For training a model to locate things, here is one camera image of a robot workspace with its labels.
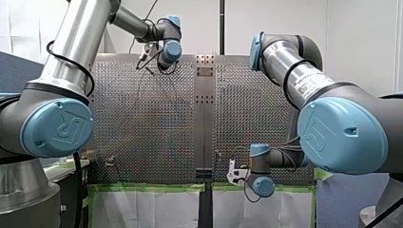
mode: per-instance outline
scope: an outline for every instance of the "metal bracket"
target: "metal bracket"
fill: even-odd
[[[213,179],[212,168],[196,168],[196,181],[207,182]]]

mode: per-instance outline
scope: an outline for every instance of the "robotic arm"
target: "robotic arm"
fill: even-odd
[[[281,86],[294,109],[290,122],[303,154],[287,153],[293,165],[310,161],[350,175],[403,172],[401,96],[377,98],[352,83],[335,82],[320,70],[318,47],[304,36],[260,33],[252,42],[250,67]],[[252,144],[250,156],[247,183],[257,195],[270,197],[275,189],[270,167],[293,166],[291,159],[285,161],[267,144]],[[228,175],[233,176],[231,168]]]
[[[108,20],[135,35],[139,42],[162,40],[158,65],[163,69],[172,66],[182,54],[178,17],[169,16],[150,25],[120,6],[119,0],[71,1],[52,52],[91,71]],[[3,104],[3,156],[64,157],[88,140],[93,127],[86,107],[90,75],[70,61],[50,55],[41,76],[26,84],[19,101]]]
[[[0,94],[0,220],[5,226],[59,226],[59,187],[48,182],[35,158],[69,156],[89,139],[94,125],[87,107],[94,87],[89,72],[108,20],[141,43],[163,41],[157,60],[162,70],[180,58],[178,17],[150,25],[120,5],[120,0],[72,0],[53,47],[48,46],[41,76],[27,82],[21,94]]]

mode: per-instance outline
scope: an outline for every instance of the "white wall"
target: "white wall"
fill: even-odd
[[[306,35],[325,57],[326,0],[227,0],[226,51],[248,55],[252,38],[261,31]]]
[[[66,0],[0,0],[0,51],[44,64],[67,8]]]
[[[219,52],[218,0],[160,0],[149,19],[156,22],[167,14],[182,20],[184,54]],[[145,18],[154,0],[123,0],[122,6]],[[133,36],[113,25],[107,27],[106,52],[128,53]],[[132,53],[141,53],[143,45],[135,44]]]
[[[399,0],[329,0],[326,73],[374,95],[394,91]]]
[[[123,6],[141,18],[154,0],[124,0]],[[225,18],[225,54],[248,55],[252,38],[264,30],[268,33],[304,34],[325,49],[325,0],[227,0]],[[150,18],[156,21],[166,14],[182,19],[183,53],[219,52],[219,0],[160,0]],[[106,52],[128,53],[133,36],[114,26],[107,28]],[[132,53],[140,53],[135,45]]]

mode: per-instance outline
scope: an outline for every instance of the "metal pole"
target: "metal pole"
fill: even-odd
[[[220,55],[225,55],[225,0],[220,0]]]

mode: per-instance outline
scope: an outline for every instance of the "black cable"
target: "black cable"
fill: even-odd
[[[158,0],[155,0],[154,3],[152,4],[150,10],[148,11],[148,14],[144,18],[144,20],[147,20],[148,17],[150,16],[152,10],[154,10],[155,5],[157,4]],[[133,41],[131,42],[130,49],[128,50],[128,53],[131,54],[131,49],[133,49],[134,43],[136,42],[136,36],[133,36]]]
[[[54,41],[50,41],[50,42],[48,43],[48,45],[47,45],[47,51],[48,51],[48,53],[49,53],[50,55],[54,56],[54,57],[57,58],[57,59],[61,59],[61,60],[64,60],[64,61],[66,61],[66,62],[68,62],[68,63],[70,63],[70,64],[75,65],[75,66],[78,67],[81,71],[83,71],[83,72],[85,73],[85,75],[87,76],[87,78],[89,78],[89,80],[91,81],[91,89],[90,89],[89,92],[86,94],[87,97],[89,97],[89,96],[94,92],[94,88],[95,88],[95,80],[94,80],[94,78],[92,77],[91,73],[90,73],[85,67],[81,66],[79,63],[77,63],[77,62],[75,62],[75,61],[73,61],[73,60],[70,60],[70,59],[68,59],[67,57],[63,56],[63,55],[59,55],[59,54],[54,53],[54,52],[50,49],[50,47],[51,47],[53,44],[54,44]]]
[[[285,99],[287,99],[287,102],[294,107],[296,110],[299,110],[299,107],[291,100],[290,94],[288,93],[288,79],[290,78],[291,73],[293,72],[294,69],[296,69],[299,65],[308,63],[311,64],[313,67],[316,67],[317,64],[312,61],[312,60],[301,60],[298,61],[290,66],[290,68],[287,70],[284,76],[284,80],[282,81],[282,90],[284,91],[284,96]]]
[[[385,219],[392,212],[397,210],[403,204],[403,198],[399,199],[392,206],[390,206],[386,211],[384,211],[380,216],[376,217],[370,224],[368,224],[365,228],[374,228],[379,222]]]
[[[261,197],[258,197],[258,199],[255,199],[255,200],[251,200],[251,199],[249,198],[248,194],[246,193],[246,183],[248,182],[247,177],[248,177],[248,174],[249,174],[249,170],[250,170],[250,168],[248,167],[248,171],[246,171],[246,175],[245,175],[245,181],[243,182],[243,193],[245,194],[245,197],[246,197],[250,202],[256,203],[256,202],[258,202],[258,201],[261,199]]]
[[[142,66],[140,66],[140,61],[139,61],[136,65],[136,69],[145,68],[153,59],[155,59],[155,57],[160,56],[161,52],[163,52],[163,51],[162,50],[158,51],[153,57],[151,57],[151,59],[149,59],[147,62],[145,62],[145,64],[143,64]]]
[[[145,19],[147,19],[150,16],[150,14],[151,14],[152,10],[154,10],[154,7],[157,4],[157,2],[158,2],[158,0],[154,1],[154,3],[152,4],[150,10],[148,11],[148,14],[146,15]]]
[[[171,75],[171,74],[175,73],[177,65],[178,65],[178,61],[175,62],[173,69],[171,71],[169,71],[169,72],[166,72],[167,70],[162,70],[160,65],[157,65],[157,67],[158,67],[158,70],[160,71],[161,74],[163,74],[163,75]]]
[[[80,228],[81,223],[81,213],[83,209],[83,170],[81,168],[80,155],[78,152],[73,154],[75,169],[76,169],[76,179],[77,179],[77,206],[76,215],[74,220],[74,228]]]

